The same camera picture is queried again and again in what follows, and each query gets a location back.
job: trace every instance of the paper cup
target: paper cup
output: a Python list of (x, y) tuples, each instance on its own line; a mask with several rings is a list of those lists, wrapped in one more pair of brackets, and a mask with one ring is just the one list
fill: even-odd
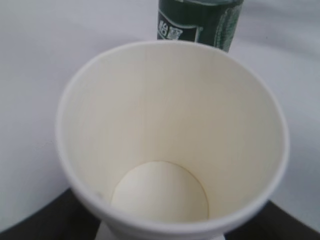
[(288, 129), (263, 82), (184, 41), (95, 57), (59, 104), (57, 148), (79, 200), (126, 240), (205, 240), (252, 217), (280, 182)]

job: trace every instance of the green can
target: green can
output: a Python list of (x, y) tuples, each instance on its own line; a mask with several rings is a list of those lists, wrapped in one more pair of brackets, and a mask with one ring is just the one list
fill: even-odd
[(159, 0), (157, 38), (229, 51), (244, 0)]

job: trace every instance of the green bottle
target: green bottle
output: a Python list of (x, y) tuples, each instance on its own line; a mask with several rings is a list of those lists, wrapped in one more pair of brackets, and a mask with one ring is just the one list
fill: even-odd
[(207, 44), (226, 52), (244, 0), (159, 0), (157, 38)]

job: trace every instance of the table surface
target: table surface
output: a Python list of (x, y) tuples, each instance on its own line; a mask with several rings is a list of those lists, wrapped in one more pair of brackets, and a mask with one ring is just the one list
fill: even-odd
[[(54, 146), (59, 97), (95, 55), (157, 35), (157, 0), (0, 1), (0, 231), (69, 185)], [(274, 91), (291, 134), (272, 196), (320, 232), (320, 1), (245, 0), (230, 54)]]

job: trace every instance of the cup rim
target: cup rim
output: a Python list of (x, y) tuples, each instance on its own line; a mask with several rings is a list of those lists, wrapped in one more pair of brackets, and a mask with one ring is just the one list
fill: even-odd
[[(283, 150), (282, 150), (282, 157), (279, 163), (278, 169), (275, 171), (274, 176), (272, 177), (271, 181), (267, 184), (267, 186), (262, 190), (262, 192), (252, 201), (248, 202), (244, 207), (241, 209), (230, 213), (223, 217), (218, 217), (214, 219), (208, 219), (206, 221), (200, 222), (188, 222), (188, 223), (162, 223), (156, 221), (150, 221), (145, 219), (140, 219), (138, 217), (132, 216), (120, 210), (113, 208), (110, 204), (108, 204), (103, 199), (99, 198), (96, 194), (90, 190), (86, 184), (77, 177), (76, 172), (74, 171), (71, 162), (68, 159), (66, 154), (66, 149), (63, 143), (63, 133), (62, 133), (62, 122), (63, 122), (63, 115), (66, 108), (66, 103), (70, 98), (70, 93), (74, 86), (78, 83), (80, 76), (83, 75), (90, 68), (92, 65), (99, 62), (101, 59), (105, 58), (108, 55), (111, 55), (115, 52), (125, 51), (130, 48), (135, 48), (138, 46), (158, 46), (158, 45), (185, 45), (192, 48), (200, 48), (205, 49), (211, 52), (219, 52), (219, 54), (224, 55), (226, 58), (230, 59), (231, 61), (235, 62), (237, 65), (244, 68), (249, 74), (251, 74), (256, 81), (260, 84), (260, 86), (265, 90), (265, 92), (270, 97), (273, 106), (280, 118), (281, 123), (281, 130), (282, 130), (282, 138), (283, 138)], [(173, 40), (153, 40), (153, 41), (140, 41), (125, 44), (122, 46), (118, 46), (107, 50), (103, 53), (100, 53), (89, 62), (87, 62), (80, 70), (71, 78), (71, 80), (66, 85), (62, 96), (60, 98), (57, 114), (56, 114), (56, 121), (55, 121), (55, 144), (59, 154), (59, 162), (62, 166), (62, 169), (71, 185), (71, 188), (75, 189), (75, 191), (81, 195), (85, 201), (89, 202), (94, 208), (104, 215), (107, 215), (108, 218), (112, 219), (117, 225), (123, 225), (127, 228), (131, 229), (140, 229), (143, 231), (148, 232), (157, 232), (157, 233), (170, 233), (170, 234), (192, 234), (192, 233), (200, 233), (200, 232), (208, 232), (213, 229), (223, 228), (231, 223), (237, 223), (241, 220), (245, 219), (253, 215), (258, 209), (260, 209), (268, 200), (270, 195), (274, 192), (278, 184), (280, 183), (288, 162), (289, 162), (289, 151), (290, 151), (290, 136), (289, 136), (289, 129), (285, 119), (285, 115), (281, 109), (280, 104), (278, 103), (276, 97), (271, 92), (269, 87), (263, 82), (263, 80), (255, 74), (249, 67), (246, 67), (242, 63), (240, 63), (235, 58), (229, 56), (224, 51), (214, 48), (212, 46), (204, 45), (201, 43), (194, 43), (188, 41), (173, 41)]]

